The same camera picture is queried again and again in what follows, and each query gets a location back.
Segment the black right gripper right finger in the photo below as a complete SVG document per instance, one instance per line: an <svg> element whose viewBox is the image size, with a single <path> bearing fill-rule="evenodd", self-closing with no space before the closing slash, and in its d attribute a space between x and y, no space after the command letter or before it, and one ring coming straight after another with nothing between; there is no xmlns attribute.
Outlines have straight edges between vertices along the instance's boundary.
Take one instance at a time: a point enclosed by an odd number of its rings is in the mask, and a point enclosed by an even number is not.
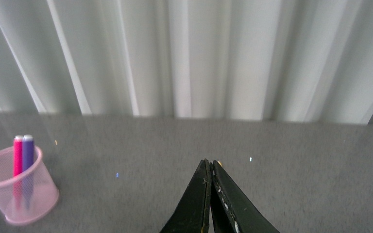
<svg viewBox="0 0 373 233"><path fill-rule="evenodd" d="M211 164L211 211L216 233L279 232L253 205L225 169Z"/></svg>

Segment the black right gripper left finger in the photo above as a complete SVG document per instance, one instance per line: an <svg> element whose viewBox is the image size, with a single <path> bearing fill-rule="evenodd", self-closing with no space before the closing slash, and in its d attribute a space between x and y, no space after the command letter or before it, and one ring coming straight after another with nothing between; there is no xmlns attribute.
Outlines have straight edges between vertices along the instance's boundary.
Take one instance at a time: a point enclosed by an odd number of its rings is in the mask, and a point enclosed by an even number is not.
<svg viewBox="0 0 373 233"><path fill-rule="evenodd" d="M162 233L207 233L212 178L207 159L199 162L185 192Z"/></svg>

